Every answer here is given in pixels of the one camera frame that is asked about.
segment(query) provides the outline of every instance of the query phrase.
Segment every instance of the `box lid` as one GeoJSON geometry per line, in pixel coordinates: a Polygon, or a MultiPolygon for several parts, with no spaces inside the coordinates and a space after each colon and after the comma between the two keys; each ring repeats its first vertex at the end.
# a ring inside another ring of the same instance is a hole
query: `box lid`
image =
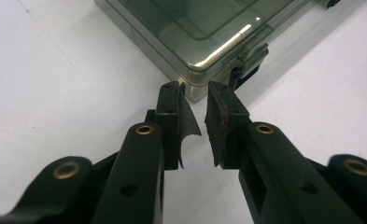
{"type": "Polygon", "coordinates": [[[294,0],[119,1],[189,69],[202,71],[294,0]]]}

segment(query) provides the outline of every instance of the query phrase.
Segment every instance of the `screw hole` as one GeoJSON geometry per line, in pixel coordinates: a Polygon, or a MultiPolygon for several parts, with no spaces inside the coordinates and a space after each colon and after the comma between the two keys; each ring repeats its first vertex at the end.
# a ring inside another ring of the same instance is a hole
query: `screw hole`
{"type": "Polygon", "coordinates": [[[133,197],[139,191],[139,188],[136,185],[127,185],[122,187],[121,194],[125,197],[133,197]]]}
{"type": "Polygon", "coordinates": [[[149,125],[142,125],[136,128],[136,132],[139,134],[150,134],[154,131],[154,128],[149,125]]]}
{"type": "Polygon", "coordinates": [[[318,194],[318,188],[310,183],[302,183],[300,184],[300,189],[308,194],[318,194]]]}
{"type": "Polygon", "coordinates": [[[266,124],[260,124],[256,126],[256,130],[259,133],[273,133],[274,132],[274,129],[270,125],[266,125],[266,124]]]}
{"type": "Polygon", "coordinates": [[[175,110],[173,110],[173,109],[166,109],[165,110],[165,113],[167,113],[167,114],[175,114],[175,110]]]}
{"type": "Polygon", "coordinates": [[[230,110],[232,113],[234,113],[234,114],[238,114],[239,113],[239,110],[238,109],[231,109],[230,110]]]}

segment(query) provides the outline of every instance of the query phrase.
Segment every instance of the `brass screw insert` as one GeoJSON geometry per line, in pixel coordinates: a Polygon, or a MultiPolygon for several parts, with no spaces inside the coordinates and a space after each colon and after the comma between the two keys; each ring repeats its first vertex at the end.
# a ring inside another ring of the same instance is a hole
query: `brass screw insert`
{"type": "Polygon", "coordinates": [[[258,131],[259,133],[273,133],[274,129],[267,124],[259,124],[258,126],[256,126],[256,131],[258,131]]]}
{"type": "Polygon", "coordinates": [[[141,125],[136,128],[136,132],[142,135],[151,134],[154,132],[154,128],[150,125],[141,125]]]}
{"type": "Polygon", "coordinates": [[[367,165],[361,161],[346,159],[344,160],[344,166],[357,175],[367,175],[367,165]]]}
{"type": "Polygon", "coordinates": [[[59,165],[54,170],[54,177],[57,179],[68,179],[78,173],[80,165],[75,161],[67,161],[59,165]]]}

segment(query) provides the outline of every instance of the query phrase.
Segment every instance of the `white surface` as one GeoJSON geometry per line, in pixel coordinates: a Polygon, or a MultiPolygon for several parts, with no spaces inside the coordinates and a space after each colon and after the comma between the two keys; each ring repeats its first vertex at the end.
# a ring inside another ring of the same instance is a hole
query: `white surface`
{"type": "MultiPolygon", "coordinates": [[[[0,0],[0,214],[50,162],[119,150],[166,82],[92,0],[0,0]]],[[[308,158],[367,159],[367,1],[314,7],[237,95],[308,158]]],[[[203,136],[166,174],[164,223],[250,223],[237,172],[213,167],[206,100],[192,109],[203,136]]]]}

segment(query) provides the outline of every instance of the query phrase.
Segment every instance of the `plastic box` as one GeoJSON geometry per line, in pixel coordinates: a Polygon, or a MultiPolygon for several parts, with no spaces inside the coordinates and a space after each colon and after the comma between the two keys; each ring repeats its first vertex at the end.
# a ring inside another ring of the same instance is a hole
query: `plastic box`
{"type": "Polygon", "coordinates": [[[198,102],[210,80],[244,74],[268,54],[284,21],[310,0],[94,0],[171,79],[198,102]]]}

